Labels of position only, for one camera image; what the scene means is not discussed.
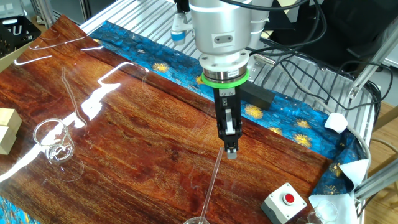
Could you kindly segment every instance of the black box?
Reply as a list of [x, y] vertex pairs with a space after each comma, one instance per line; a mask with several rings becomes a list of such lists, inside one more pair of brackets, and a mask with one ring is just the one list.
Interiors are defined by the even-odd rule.
[[0, 19], [0, 58], [35, 40], [41, 31], [24, 16]]

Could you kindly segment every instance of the white cloth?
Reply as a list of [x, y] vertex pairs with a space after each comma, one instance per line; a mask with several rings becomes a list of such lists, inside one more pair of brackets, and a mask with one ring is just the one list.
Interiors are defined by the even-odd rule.
[[[349, 164], [340, 165], [341, 171], [352, 181], [354, 189], [362, 182], [366, 175], [369, 159], [363, 159]], [[316, 207], [322, 200], [333, 203], [338, 210], [338, 224], [359, 223], [355, 209], [354, 190], [348, 194], [341, 195], [312, 195], [309, 198], [312, 207]]]

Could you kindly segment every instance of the black cable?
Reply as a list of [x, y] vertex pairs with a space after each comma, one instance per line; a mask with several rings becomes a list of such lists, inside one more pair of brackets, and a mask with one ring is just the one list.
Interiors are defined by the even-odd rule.
[[284, 6], [284, 7], [264, 7], [264, 6], [253, 6], [250, 4], [245, 4], [243, 2], [237, 2], [237, 1], [233, 1], [233, 0], [220, 0], [222, 2], [228, 3], [228, 4], [232, 4], [235, 6], [240, 6], [246, 9], [253, 9], [253, 10], [258, 10], [258, 11], [283, 11], [286, 9], [293, 9], [297, 6], [301, 6], [302, 4], [305, 4], [306, 2], [309, 2], [309, 0], [302, 0], [298, 3], [295, 3], [293, 5], [290, 6]]
[[318, 95], [315, 95], [315, 94], [313, 94], [313, 93], [309, 93], [309, 92], [305, 91], [304, 89], [302, 89], [302, 88], [299, 86], [299, 84], [297, 84], [297, 82], [293, 79], [293, 76], [289, 73], [289, 71], [285, 68], [285, 66], [282, 65], [282, 64], [281, 64], [280, 66], [282, 66], [282, 68], [286, 71], [286, 73], [287, 73], [287, 75], [290, 77], [291, 81], [294, 83], [294, 85], [297, 86], [297, 88], [298, 88], [299, 90], [301, 90], [302, 92], [304, 92], [304, 93], [306, 93], [306, 94], [308, 94], [308, 95], [310, 95], [310, 96], [313, 96], [313, 97], [319, 98], [319, 99], [321, 99], [321, 100], [323, 100], [323, 101], [326, 101], [326, 99], [324, 99], [324, 98], [322, 98], [322, 97], [320, 97], [320, 96], [318, 96]]
[[[359, 107], [361, 107], [361, 106], [374, 105], [374, 104], [377, 104], [377, 103], [381, 103], [381, 101], [384, 100], [384, 99], [386, 98], [386, 96], [388, 95], [388, 93], [390, 92], [390, 89], [391, 89], [391, 86], [392, 86], [392, 81], [393, 81], [393, 79], [394, 79], [394, 74], [393, 74], [392, 70], [391, 70], [388, 66], [385, 66], [385, 65], [378, 65], [378, 66], [381, 66], [381, 67], [384, 67], [385, 69], [387, 69], [387, 70], [390, 72], [390, 75], [391, 75], [390, 84], [389, 84], [389, 86], [388, 86], [388, 89], [387, 89], [387, 91], [386, 91], [386, 94], [385, 94], [380, 100], [373, 101], [373, 102], [371, 102], [371, 103], [363, 103], [363, 104], [361, 104], [361, 105], [357, 105], [357, 106], [354, 106], [354, 107], [352, 107], [352, 108], [347, 108], [347, 107], [345, 107], [344, 105], [342, 105], [336, 98], [334, 98], [334, 97], [331, 95], [331, 93], [330, 93], [329, 91], [327, 91], [316, 79], [314, 79], [310, 74], [308, 74], [306, 71], [304, 71], [302, 68], [300, 68], [297, 64], [291, 62], [290, 60], [282, 60], [282, 61], [281, 61], [281, 65], [282, 65], [282, 62], [283, 62], [283, 61], [291, 63], [293, 66], [295, 66], [296, 68], [298, 68], [301, 72], [303, 72], [305, 75], [307, 75], [308, 77], [310, 77], [315, 83], [317, 83], [317, 84], [319, 85], [319, 87], [320, 87], [325, 93], [327, 93], [327, 95], [328, 95], [332, 100], [334, 100], [334, 101], [337, 103], [337, 105], [341, 106], [341, 107], [342, 107], [344, 110], [346, 110], [346, 111], [353, 110], [353, 109], [359, 108]], [[371, 63], [371, 62], [350, 61], [350, 63], [354, 63], [354, 62], [356, 62], [356, 63], [365, 63], [365, 64], [369, 64], [369, 65], [377, 65], [377, 64]]]
[[[266, 47], [266, 48], [263, 48], [263, 49], [258, 49], [258, 50], [255, 50], [255, 51], [251, 52], [251, 53], [250, 53], [250, 56], [252, 56], [252, 55], [254, 55], [254, 54], [261, 54], [261, 55], [265, 55], [265, 56], [282, 56], [282, 55], [287, 55], [287, 54], [291, 54], [291, 53], [297, 51], [298, 49], [300, 49], [301, 47], [303, 47], [303, 46], [305, 46], [305, 45], [312, 44], [312, 43], [314, 43], [314, 42], [320, 40], [320, 39], [325, 35], [326, 30], [327, 30], [327, 25], [328, 25], [328, 24], [326, 23], [326, 16], [325, 16], [325, 14], [323, 13], [323, 11], [322, 11], [322, 9], [321, 9], [319, 3], [318, 3], [317, 1], [314, 1], [314, 3], [315, 3], [315, 7], [316, 7], [316, 9], [317, 9], [317, 13], [320, 13], [320, 17], [321, 17], [321, 20], [322, 20], [322, 26], [323, 26], [323, 29], [322, 29], [322, 31], [321, 31], [321, 34], [320, 34], [316, 39], [309, 40], [309, 39], [307, 38], [304, 42], [299, 43], [299, 44], [288, 45], [288, 46], [281, 45], [281, 46], [273, 46], [273, 47]], [[318, 19], [315, 21], [315, 24], [316, 24], [316, 26], [313, 26], [313, 29], [316, 30], [316, 28], [317, 28], [317, 26], [318, 26]], [[289, 48], [293, 48], [293, 47], [296, 47], [296, 49], [292, 49], [292, 50], [289, 50], [289, 51], [286, 51], [286, 52], [282, 52], [282, 53], [273, 54], [273, 53], [265, 53], [265, 52], [264, 52], [264, 51], [267, 51], [267, 50], [289, 49]]]
[[372, 196], [369, 197], [369, 199], [366, 201], [366, 203], [363, 205], [363, 207], [361, 208], [361, 211], [358, 214], [358, 218], [362, 215], [363, 210], [365, 210], [366, 206], [368, 206], [369, 202], [375, 198], [375, 196], [378, 194], [378, 192]]
[[298, 54], [298, 53], [296, 52], [296, 53], [292, 54], [291, 56], [288, 56], [288, 57], [286, 57], [286, 58], [284, 58], [284, 59], [279, 60], [278, 62], [276, 62], [276, 63], [274, 64], [274, 66], [272, 66], [272, 68], [267, 72], [267, 75], [264, 76], [264, 79], [263, 79], [262, 82], [261, 82], [261, 87], [265, 88], [264, 85], [266, 84], [267, 77], [269, 77], [269, 75], [275, 70], [275, 68], [276, 68], [280, 63], [282, 63], [284, 60], [287, 60], [287, 59], [289, 59], [289, 58], [291, 58], [291, 57], [294, 57], [294, 56], [297, 55], [297, 54]]

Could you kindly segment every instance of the wood grain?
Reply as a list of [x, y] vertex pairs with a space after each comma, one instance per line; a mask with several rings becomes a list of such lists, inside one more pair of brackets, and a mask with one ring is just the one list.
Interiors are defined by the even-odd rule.
[[[98, 44], [66, 17], [42, 37], [17, 62], [51, 57], [0, 74], [0, 107], [15, 108], [23, 120], [10, 155], [0, 156], [0, 173], [33, 148], [37, 124], [76, 113], [74, 105], [87, 122], [69, 125], [73, 160], [84, 164], [84, 172], [64, 182], [41, 153], [1, 183], [0, 194], [42, 223], [183, 223], [199, 216], [223, 145], [213, 103], [138, 66], [123, 66], [102, 80], [127, 60], [106, 49], [82, 51]], [[271, 192], [289, 182], [308, 202], [330, 164], [243, 123], [238, 159], [221, 161], [210, 223], [270, 223], [260, 205]]]
[[[387, 103], [382, 103], [380, 116], [386, 114], [394, 107]], [[383, 126], [379, 130], [373, 133], [372, 138], [383, 139], [393, 146], [398, 148], [398, 119], [395, 119]], [[393, 155], [393, 151], [381, 143], [372, 141], [371, 142], [371, 154], [372, 163], [370, 171], [372, 171], [379, 164], [384, 162], [387, 158]], [[386, 196], [387, 191], [382, 190], [376, 195], [376, 197], [370, 202], [365, 209], [365, 223], [366, 224], [390, 224], [397, 223], [398, 220], [398, 209], [391, 208], [392, 203], [398, 202], [398, 196], [395, 195], [389, 200], [384, 201], [383, 197]]]

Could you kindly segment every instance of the cable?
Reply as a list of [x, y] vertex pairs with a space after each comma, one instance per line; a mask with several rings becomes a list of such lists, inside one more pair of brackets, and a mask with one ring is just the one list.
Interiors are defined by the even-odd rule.
[[358, 218], [362, 215], [362, 213], [363, 213], [363, 211], [365, 210], [365, 208], [366, 208], [366, 206], [368, 206], [368, 204], [369, 204], [369, 202], [378, 194], [378, 193], [376, 193], [376, 194], [374, 194], [374, 195], [372, 195], [372, 196], [370, 196], [369, 197], [369, 199], [366, 201], [366, 203], [363, 205], [363, 207], [361, 208], [361, 211], [359, 212], [359, 214], [358, 214]]
[[[315, 32], [316, 29], [317, 29], [318, 19], [316, 19], [316, 21], [314, 23], [314, 26], [312, 27], [312, 30], [310, 32], [310, 34], [312, 34], [312, 35], [309, 35], [308, 36], [309, 38], [307, 37], [304, 42], [299, 43], [299, 44], [294, 44], [294, 45], [288, 45], [288, 46], [281, 45], [281, 46], [266, 47], [266, 48], [254, 50], [249, 55], [252, 56], [254, 54], [261, 54], [261, 55], [265, 55], [265, 56], [282, 56], [282, 55], [291, 54], [293, 52], [296, 52], [298, 49], [301, 49], [303, 46], [315, 43], [316, 41], [320, 40], [325, 35], [328, 24], [326, 23], [326, 16], [323, 13], [318, 1], [314, 1], [314, 3], [315, 3], [315, 7], [317, 9], [317, 15], [318, 15], [318, 13], [320, 14], [320, 17], [321, 17], [321, 20], [322, 20], [322, 26], [323, 26], [321, 34], [316, 39], [310, 40], [312, 38], [313, 32]], [[296, 47], [296, 48], [292, 49], [292, 50], [289, 50], [289, 51], [286, 51], [286, 52], [283, 52], [283, 53], [273, 54], [273, 53], [265, 53], [264, 52], [264, 51], [267, 51], [267, 50], [289, 49], [289, 48], [293, 48], [293, 47]]]
[[[278, 65], [277, 67], [280, 68], [284, 73], [287, 73], [287, 72], [283, 69], [282, 66]], [[312, 93], [307, 87], [305, 87], [302, 83], [300, 83], [296, 78], [291, 77], [291, 79], [294, 80], [294, 81], [296, 81], [296, 84], [297, 84], [300, 88], [302, 88], [303, 90], [305, 90], [305, 91], [308, 92], [308, 93]], [[333, 111], [328, 105], [326, 105], [324, 102], [322, 102], [319, 98], [314, 97], [314, 100], [315, 100], [317, 103], [319, 103], [322, 107], [324, 107], [324, 109], [326, 109], [327, 112], [329, 112], [329, 113], [334, 113], [334, 111]], [[353, 133], [354, 136], [355, 136], [355, 137], [358, 139], [358, 141], [361, 143], [361, 145], [362, 145], [362, 147], [363, 147], [363, 149], [364, 149], [364, 152], [365, 152], [365, 154], [366, 154], [366, 157], [369, 159], [368, 168], [367, 168], [367, 169], [369, 169], [369, 167], [370, 167], [370, 165], [371, 165], [371, 161], [372, 161], [372, 160], [371, 160], [372, 155], [371, 155], [371, 153], [370, 153], [370, 151], [369, 151], [368, 145], [366, 144], [365, 140], [361, 137], [361, 135], [360, 135], [351, 125], [347, 125], [347, 129], [348, 129], [348, 131], [351, 131], [351, 133]]]
[[309, 92], [303, 90], [303, 89], [296, 83], [296, 81], [293, 79], [293, 76], [288, 72], [288, 70], [286, 69], [286, 67], [285, 67], [284, 65], [282, 65], [282, 64], [281, 64], [280, 66], [286, 71], [286, 74], [290, 77], [290, 79], [292, 80], [292, 82], [294, 83], [294, 85], [296, 85], [297, 88], [298, 88], [299, 90], [301, 90], [302, 92], [304, 92], [304, 93], [306, 93], [306, 94], [308, 94], [308, 95], [310, 95], [310, 96], [313, 96], [313, 97], [319, 98], [319, 99], [321, 99], [321, 100], [323, 100], [323, 101], [326, 101], [326, 99], [323, 99], [322, 97], [320, 97], [320, 96], [318, 96], [318, 95], [316, 95], [316, 94], [309, 93]]
[[[288, 62], [288, 63], [291, 63], [293, 66], [295, 66], [296, 68], [298, 68], [301, 72], [303, 72], [306, 76], [310, 77], [317, 85], [319, 85], [319, 87], [320, 87], [325, 93], [327, 93], [327, 95], [329, 96], [328, 99], [331, 98], [332, 100], [334, 100], [334, 101], [337, 103], [337, 105], [341, 106], [341, 107], [342, 107], [344, 110], [346, 110], [346, 111], [353, 110], [353, 109], [359, 108], [359, 107], [361, 107], [361, 106], [367, 106], [367, 105], [373, 105], [373, 104], [376, 104], [376, 103], [381, 103], [381, 101], [384, 100], [384, 99], [386, 98], [386, 96], [388, 95], [388, 93], [390, 92], [390, 89], [391, 89], [391, 86], [392, 86], [392, 81], [393, 81], [393, 79], [394, 79], [394, 74], [393, 74], [392, 70], [391, 70], [388, 66], [385, 66], [385, 65], [378, 65], [378, 66], [384, 67], [385, 69], [387, 69], [387, 70], [390, 72], [390, 76], [391, 76], [391, 78], [390, 78], [390, 84], [389, 84], [389, 86], [388, 86], [388, 89], [387, 89], [387, 91], [386, 91], [386, 94], [385, 94], [380, 100], [378, 100], [378, 101], [373, 101], [373, 102], [371, 102], [371, 103], [363, 103], [363, 104], [361, 104], [361, 105], [357, 105], [357, 106], [354, 106], [354, 107], [352, 107], [352, 108], [347, 108], [347, 107], [345, 107], [344, 105], [342, 105], [335, 97], [333, 97], [333, 96], [331, 95], [331, 92], [327, 91], [316, 79], [314, 79], [310, 74], [308, 74], [306, 71], [304, 71], [302, 68], [300, 68], [297, 64], [291, 62], [290, 60], [283, 60], [283, 61], [286, 61], [286, 62]], [[375, 64], [375, 63], [370, 63], [370, 62], [356, 62], [356, 61], [350, 61], [349, 63], [354, 63], [354, 62], [355, 62], [355, 63], [365, 63], [365, 64], [369, 64], [369, 65], [377, 65], [377, 64]]]
[[297, 6], [301, 6], [303, 4], [305, 4], [306, 2], [309, 2], [309, 0], [302, 0], [298, 3], [295, 3], [293, 5], [290, 6], [284, 6], [284, 7], [264, 7], [264, 6], [253, 6], [250, 4], [245, 4], [243, 2], [237, 2], [237, 1], [233, 1], [233, 0], [220, 0], [222, 2], [228, 3], [228, 4], [232, 4], [235, 6], [240, 6], [246, 9], [253, 9], [253, 10], [258, 10], [258, 11], [283, 11], [286, 9], [293, 9]]

